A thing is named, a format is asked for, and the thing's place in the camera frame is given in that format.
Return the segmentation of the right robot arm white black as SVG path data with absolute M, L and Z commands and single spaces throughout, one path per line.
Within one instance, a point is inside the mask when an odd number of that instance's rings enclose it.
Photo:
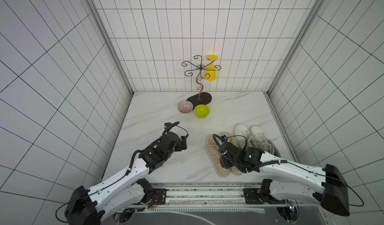
M 299 200 L 318 204 L 338 216 L 350 216 L 351 187 L 337 167 L 329 164 L 323 168 L 306 166 L 254 147 L 242 149 L 230 143 L 226 136 L 214 134 L 213 140 L 226 169 L 235 167 L 243 174 L 266 175 L 257 194 L 262 203 Z

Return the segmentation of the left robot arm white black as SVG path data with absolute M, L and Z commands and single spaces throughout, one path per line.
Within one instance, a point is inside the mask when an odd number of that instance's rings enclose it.
M 64 219 L 68 225 L 99 225 L 116 213 L 124 215 L 165 204 L 166 189 L 154 189 L 146 177 L 160 168 L 174 152 L 187 148 L 187 136 L 172 132 L 179 122 L 166 123 L 162 135 L 143 150 L 136 150 L 130 164 L 109 179 L 88 189 L 80 186 L 64 204 Z

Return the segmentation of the beige lace sneaker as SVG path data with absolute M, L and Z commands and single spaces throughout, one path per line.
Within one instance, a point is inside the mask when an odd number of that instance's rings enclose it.
M 230 170 L 222 167 L 221 153 L 219 152 L 219 147 L 215 143 L 213 136 L 207 137 L 205 149 L 217 175 L 222 178 L 227 177 L 230 174 Z
M 223 133 L 222 136 L 225 136 L 228 139 L 228 142 L 233 144 L 235 147 L 239 148 L 238 142 L 235 137 L 232 137 L 229 133 Z M 241 176 L 243 173 L 239 171 L 235 166 L 230 168 L 230 171 L 235 176 Z

